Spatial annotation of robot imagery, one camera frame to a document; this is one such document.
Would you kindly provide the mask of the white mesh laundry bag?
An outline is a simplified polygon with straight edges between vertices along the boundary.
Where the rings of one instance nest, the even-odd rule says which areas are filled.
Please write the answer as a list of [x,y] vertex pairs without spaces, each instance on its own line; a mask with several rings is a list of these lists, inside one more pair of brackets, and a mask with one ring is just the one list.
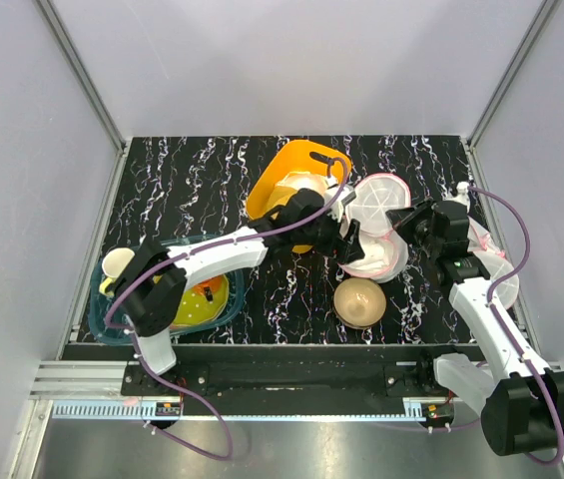
[[394,246],[392,266],[377,275],[366,276],[360,273],[348,273],[350,276],[371,279],[385,283],[396,278],[408,262],[408,246],[393,230],[385,212],[393,209],[410,207],[410,189],[406,182],[394,174],[375,174],[361,180],[353,189],[354,199],[345,207],[345,221],[341,231],[346,233],[347,223],[351,220],[360,222],[360,234],[388,239]]

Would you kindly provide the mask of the white bra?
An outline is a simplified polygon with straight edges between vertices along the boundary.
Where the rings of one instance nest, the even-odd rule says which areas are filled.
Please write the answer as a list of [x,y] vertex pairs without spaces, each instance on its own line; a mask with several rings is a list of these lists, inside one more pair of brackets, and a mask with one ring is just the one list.
[[389,239],[361,234],[359,242],[364,253],[362,259],[345,264],[342,268],[348,273],[372,276],[388,270],[393,263],[394,246]]

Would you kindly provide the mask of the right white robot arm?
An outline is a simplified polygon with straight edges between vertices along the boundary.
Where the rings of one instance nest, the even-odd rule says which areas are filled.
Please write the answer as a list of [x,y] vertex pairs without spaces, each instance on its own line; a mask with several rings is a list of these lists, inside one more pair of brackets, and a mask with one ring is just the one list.
[[394,232],[419,248],[432,282],[474,335],[486,369],[447,353],[415,370],[427,395],[452,391],[479,417],[491,450],[555,466],[564,457],[564,370],[528,343],[502,305],[483,262],[468,249],[468,208],[456,200],[423,202],[386,214]]

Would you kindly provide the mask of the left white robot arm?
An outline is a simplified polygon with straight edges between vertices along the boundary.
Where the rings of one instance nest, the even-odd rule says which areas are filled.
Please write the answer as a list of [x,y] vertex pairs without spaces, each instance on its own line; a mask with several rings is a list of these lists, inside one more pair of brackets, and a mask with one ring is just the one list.
[[119,307],[127,314],[130,336],[146,367],[143,383],[158,395],[176,387],[177,358],[169,329],[184,292],[193,286],[255,268],[268,255],[300,245],[340,263],[364,258],[358,223],[351,222],[346,234],[340,232],[345,207],[354,199],[354,188],[345,184],[328,188],[323,196],[301,189],[285,205],[232,234],[171,249],[154,241],[141,245],[109,287],[115,302],[107,317]]

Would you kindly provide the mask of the beige bra in basket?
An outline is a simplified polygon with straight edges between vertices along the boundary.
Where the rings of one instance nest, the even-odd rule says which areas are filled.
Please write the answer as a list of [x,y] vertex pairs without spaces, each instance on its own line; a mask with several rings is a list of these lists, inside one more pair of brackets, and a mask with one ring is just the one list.
[[290,172],[275,183],[268,198],[267,208],[285,206],[289,199],[302,189],[311,190],[321,196],[321,201],[316,204],[319,210],[324,205],[324,195],[328,188],[336,186],[335,177],[327,177],[310,172]]

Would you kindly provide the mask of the flat pink-rimmed mesh bag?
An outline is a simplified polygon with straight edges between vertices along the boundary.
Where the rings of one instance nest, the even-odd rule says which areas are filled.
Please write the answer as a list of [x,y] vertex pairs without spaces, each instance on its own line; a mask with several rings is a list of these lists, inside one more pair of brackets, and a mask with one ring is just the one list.
[[[486,266],[490,279],[496,281],[502,276],[510,273],[514,266],[506,258],[494,252],[485,251],[481,255],[481,261]],[[499,300],[506,309],[510,309],[519,294],[519,277],[517,275],[510,276],[509,278],[501,281],[495,288]]]

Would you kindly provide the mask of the yellow plastic basket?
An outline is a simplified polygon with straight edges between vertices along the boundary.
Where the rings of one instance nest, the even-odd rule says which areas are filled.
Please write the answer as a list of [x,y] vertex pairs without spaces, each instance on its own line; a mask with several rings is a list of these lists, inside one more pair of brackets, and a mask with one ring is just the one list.
[[309,140],[287,143],[249,193],[249,230],[243,246],[263,255],[294,248],[340,263],[364,258],[359,222],[344,233],[345,202],[353,196],[346,182],[352,169],[344,154]]

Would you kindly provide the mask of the orange plastic cup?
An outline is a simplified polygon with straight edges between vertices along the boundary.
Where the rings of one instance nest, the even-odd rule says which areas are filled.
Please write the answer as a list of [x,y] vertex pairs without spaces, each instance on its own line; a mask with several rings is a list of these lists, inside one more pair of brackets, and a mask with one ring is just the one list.
[[221,275],[212,277],[195,285],[195,291],[202,295],[214,295],[223,284]]

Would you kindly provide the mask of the yellow-green dotted plate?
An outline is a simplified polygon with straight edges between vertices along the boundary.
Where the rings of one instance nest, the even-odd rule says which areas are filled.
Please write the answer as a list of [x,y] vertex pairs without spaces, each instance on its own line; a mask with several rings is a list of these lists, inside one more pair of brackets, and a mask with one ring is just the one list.
[[174,321],[171,323],[171,331],[198,326],[220,317],[230,294],[229,281],[225,275],[222,277],[222,287],[214,295],[199,294],[194,286],[185,291]]

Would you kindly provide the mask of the pale yellow mug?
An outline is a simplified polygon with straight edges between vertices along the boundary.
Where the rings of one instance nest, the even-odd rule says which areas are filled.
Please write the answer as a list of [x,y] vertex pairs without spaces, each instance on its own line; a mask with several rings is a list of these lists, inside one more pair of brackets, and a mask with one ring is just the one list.
[[106,297],[113,297],[109,287],[118,279],[126,266],[133,259],[135,252],[128,247],[118,247],[109,251],[102,261],[105,278],[99,285],[99,292]]

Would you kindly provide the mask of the teal transparent tray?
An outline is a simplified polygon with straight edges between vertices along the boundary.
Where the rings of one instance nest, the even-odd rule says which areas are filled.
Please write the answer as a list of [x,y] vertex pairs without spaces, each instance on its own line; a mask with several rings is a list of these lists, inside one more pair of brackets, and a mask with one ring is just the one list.
[[[240,270],[234,270],[225,274],[229,281],[229,300],[219,318],[207,323],[184,328],[182,330],[170,330],[170,337],[175,340],[182,335],[191,335],[198,332],[213,331],[233,321],[242,311],[245,302],[244,275]],[[121,346],[131,343],[130,338],[122,329],[110,328],[105,324],[105,316],[113,304],[111,297],[106,297],[99,292],[99,285],[105,278],[102,272],[102,260],[100,259],[94,267],[90,279],[90,300],[88,307],[88,325],[91,335],[100,343]]]

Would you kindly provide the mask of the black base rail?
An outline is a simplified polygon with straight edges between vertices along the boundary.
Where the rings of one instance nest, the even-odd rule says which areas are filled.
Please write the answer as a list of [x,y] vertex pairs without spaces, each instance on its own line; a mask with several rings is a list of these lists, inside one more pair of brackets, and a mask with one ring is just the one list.
[[175,352],[177,363],[162,378],[207,397],[227,390],[436,394],[434,358],[460,353],[473,362],[484,359],[474,344],[189,344],[177,345]]

